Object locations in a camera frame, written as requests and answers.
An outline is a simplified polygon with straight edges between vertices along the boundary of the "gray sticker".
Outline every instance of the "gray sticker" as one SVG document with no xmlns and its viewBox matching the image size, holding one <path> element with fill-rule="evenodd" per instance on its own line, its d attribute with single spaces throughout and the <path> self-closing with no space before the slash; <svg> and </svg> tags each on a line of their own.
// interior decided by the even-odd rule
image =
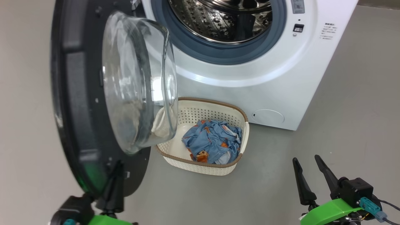
<svg viewBox="0 0 400 225">
<path fill-rule="evenodd" d="M 304 13 L 304 0 L 292 0 L 293 14 Z"/>
</svg>

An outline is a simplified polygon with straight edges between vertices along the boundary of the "clothes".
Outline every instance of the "clothes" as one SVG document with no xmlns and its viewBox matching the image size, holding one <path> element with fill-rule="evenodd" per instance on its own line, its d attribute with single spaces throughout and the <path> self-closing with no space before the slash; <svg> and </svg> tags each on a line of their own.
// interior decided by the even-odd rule
<svg viewBox="0 0 400 225">
<path fill-rule="evenodd" d="M 198 121 L 182 138 L 193 161 L 227 164 L 239 155 L 242 129 L 226 121 Z"/>
</svg>

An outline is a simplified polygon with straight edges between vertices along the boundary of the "washing machine door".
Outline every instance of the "washing machine door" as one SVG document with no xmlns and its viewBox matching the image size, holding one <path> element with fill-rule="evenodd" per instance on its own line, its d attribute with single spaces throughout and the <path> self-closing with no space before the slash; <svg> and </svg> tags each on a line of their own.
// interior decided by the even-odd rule
<svg viewBox="0 0 400 225">
<path fill-rule="evenodd" d="M 79 185 L 102 196 L 123 167 L 124 196 L 146 172 L 151 145 L 176 131 L 168 31 L 133 17 L 130 0 L 57 0 L 51 33 L 54 114 Z"/>
</svg>

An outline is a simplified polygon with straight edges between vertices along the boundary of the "white plastic basket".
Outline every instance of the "white plastic basket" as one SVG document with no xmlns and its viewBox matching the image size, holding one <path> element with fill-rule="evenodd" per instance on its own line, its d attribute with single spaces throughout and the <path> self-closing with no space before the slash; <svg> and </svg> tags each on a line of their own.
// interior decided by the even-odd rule
<svg viewBox="0 0 400 225">
<path fill-rule="evenodd" d="M 178 128 L 176 135 L 168 142 L 158 144 L 156 149 L 165 160 L 181 169 L 208 175 L 225 176 L 233 171 L 246 149 L 249 123 L 246 114 L 236 106 L 199 98 L 179 98 Z M 242 129 L 242 143 L 239 156 L 226 165 L 194 162 L 182 142 L 183 135 L 199 120 L 227 121 L 229 125 Z"/>
</svg>

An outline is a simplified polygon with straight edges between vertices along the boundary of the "gray floor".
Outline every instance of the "gray floor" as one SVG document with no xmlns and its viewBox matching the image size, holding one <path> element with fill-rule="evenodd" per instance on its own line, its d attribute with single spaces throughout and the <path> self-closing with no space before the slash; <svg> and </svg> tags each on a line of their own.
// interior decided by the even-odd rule
<svg viewBox="0 0 400 225">
<path fill-rule="evenodd" d="M 0 224 L 37 224 L 80 195 L 52 116 L 49 79 L 54 1 L 0 1 Z M 362 177 L 400 205 L 400 11 L 357 7 L 296 132 L 251 126 L 236 169 L 212 177 L 170 166 L 153 151 L 121 219 L 141 225 L 299 224 L 291 160 L 318 203 L 328 187 L 314 162 Z M 390 219 L 400 214 L 389 207 Z"/>
<path fill-rule="evenodd" d="M 225 177 L 172 167 L 153 151 L 121 218 L 168 225 L 299 224 L 307 207 L 299 203 L 293 157 L 318 203 L 329 200 L 315 154 L 336 176 L 361 177 L 377 196 L 400 205 L 399 40 L 400 11 L 356 8 L 296 132 L 252 125 L 242 160 Z M 400 222 L 400 213 L 384 210 Z"/>
</svg>

